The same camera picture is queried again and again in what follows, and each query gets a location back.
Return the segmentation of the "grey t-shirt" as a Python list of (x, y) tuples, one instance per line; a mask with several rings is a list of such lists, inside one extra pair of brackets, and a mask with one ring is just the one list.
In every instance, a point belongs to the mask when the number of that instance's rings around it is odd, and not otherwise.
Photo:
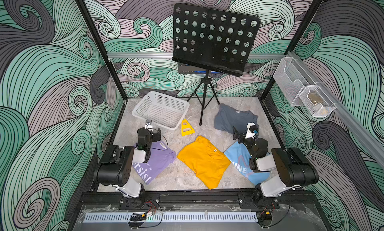
[(214, 119), (214, 128), (234, 134), (233, 127), (235, 127), (239, 133), (243, 133), (247, 131), (248, 123), (254, 123), (259, 127), (258, 116), (253, 114), (250, 110), (240, 111), (221, 103), (219, 112)]

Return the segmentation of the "light blue t-shirt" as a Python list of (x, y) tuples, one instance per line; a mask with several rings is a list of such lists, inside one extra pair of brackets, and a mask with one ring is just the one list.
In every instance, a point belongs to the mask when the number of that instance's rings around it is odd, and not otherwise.
[(250, 168), (249, 159), (251, 158), (251, 155), (243, 144), (235, 142), (224, 152), (224, 155), (230, 160), (239, 173), (255, 186), (266, 181), (270, 177), (270, 172), (255, 173)]

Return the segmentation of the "purple t-shirt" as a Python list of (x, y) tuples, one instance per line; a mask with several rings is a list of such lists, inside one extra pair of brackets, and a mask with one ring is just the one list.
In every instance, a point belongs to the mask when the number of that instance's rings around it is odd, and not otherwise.
[(176, 153), (168, 148), (164, 142), (152, 143), (150, 159), (146, 163), (133, 163), (133, 168), (148, 185), (172, 164), (176, 157)]

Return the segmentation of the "white plastic laundry basket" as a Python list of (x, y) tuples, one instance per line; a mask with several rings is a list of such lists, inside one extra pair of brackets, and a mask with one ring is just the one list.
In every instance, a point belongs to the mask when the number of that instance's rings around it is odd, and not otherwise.
[(132, 115), (141, 120), (151, 120), (153, 125), (176, 130), (184, 120), (190, 103), (156, 91), (150, 91), (135, 106)]

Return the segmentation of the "yellow t-shirt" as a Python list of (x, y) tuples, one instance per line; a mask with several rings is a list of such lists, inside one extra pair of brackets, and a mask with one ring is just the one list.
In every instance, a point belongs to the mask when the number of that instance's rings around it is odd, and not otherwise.
[(218, 187), (231, 164), (226, 155), (203, 136), (198, 136), (194, 142), (185, 146), (178, 153), (178, 159), (210, 190)]

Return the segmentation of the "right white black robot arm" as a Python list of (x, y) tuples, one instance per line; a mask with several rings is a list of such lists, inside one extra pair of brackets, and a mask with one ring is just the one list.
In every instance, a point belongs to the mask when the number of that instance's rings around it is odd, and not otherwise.
[(241, 171), (250, 170), (252, 174), (270, 174), (276, 170), (277, 175), (267, 178), (256, 184), (255, 191), (250, 199), (257, 208), (274, 205), (273, 198), (300, 187), (316, 184), (319, 174), (311, 162), (297, 148), (273, 148), (268, 150), (268, 141), (258, 138), (259, 128), (249, 123), (243, 133), (233, 127), (233, 139), (241, 148), (247, 150), (245, 156), (240, 156), (235, 165), (248, 165), (241, 167)]

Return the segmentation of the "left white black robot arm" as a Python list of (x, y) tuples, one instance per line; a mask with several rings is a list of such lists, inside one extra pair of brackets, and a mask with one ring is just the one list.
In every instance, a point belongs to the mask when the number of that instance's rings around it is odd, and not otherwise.
[(94, 179), (103, 186), (111, 186), (120, 192), (125, 199), (139, 199), (145, 203), (144, 186), (131, 178), (133, 163), (145, 164), (151, 157), (152, 143), (161, 140), (161, 129), (140, 128), (137, 131), (136, 146), (107, 146)]

